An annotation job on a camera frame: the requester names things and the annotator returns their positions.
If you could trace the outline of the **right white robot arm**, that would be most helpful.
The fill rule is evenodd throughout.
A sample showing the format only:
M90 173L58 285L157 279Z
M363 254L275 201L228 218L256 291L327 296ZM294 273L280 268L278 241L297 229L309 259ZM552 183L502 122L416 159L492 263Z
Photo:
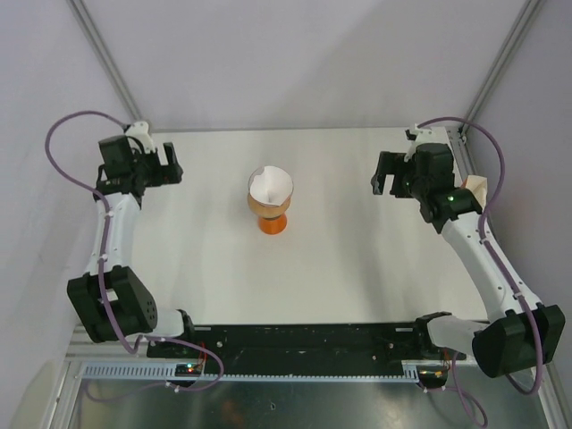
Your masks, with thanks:
M496 378L551 362L565 325L556 306L546 306L517 275L484 218L488 190L483 176L455 182L450 147L441 143L413 146L407 153L383 151L371 179L381 195L387 177L396 198L413 198L426 223L455 251L484 303L487 320L460 319L449 312L417 318L420 331L412 347L421 358L443 348L475 359Z

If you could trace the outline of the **orange glass carafe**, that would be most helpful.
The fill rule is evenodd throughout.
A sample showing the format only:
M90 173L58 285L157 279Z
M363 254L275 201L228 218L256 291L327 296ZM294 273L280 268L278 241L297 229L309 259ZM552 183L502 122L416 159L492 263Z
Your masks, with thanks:
M285 214L275 218L259 217L257 221L260 231L267 235L276 235L283 232L287 227L288 219Z

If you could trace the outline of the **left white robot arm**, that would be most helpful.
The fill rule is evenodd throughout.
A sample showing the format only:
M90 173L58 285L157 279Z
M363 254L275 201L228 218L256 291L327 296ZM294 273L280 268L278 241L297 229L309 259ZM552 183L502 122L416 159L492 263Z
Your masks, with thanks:
M159 309L130 266L146 189L182 180L174 145L164 143L165 164L156 151L145 152L138 138L111 137L100 141L99 149L103 163L93 196L96 240L84 274L68 282L68 297L93 342L150 334L166 337L167 348L185 358L198 345L189 315L181 309Z

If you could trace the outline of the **wooden dripper ring holder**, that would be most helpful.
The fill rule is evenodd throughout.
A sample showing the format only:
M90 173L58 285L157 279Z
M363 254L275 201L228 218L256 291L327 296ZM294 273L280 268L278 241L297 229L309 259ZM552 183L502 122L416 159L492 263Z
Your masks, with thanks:
M248 207L250 211L260 218L274 219L284 215L290 207L291 197L288 197L282 204L278 206L264 204L254 199L250 194L247 196Z

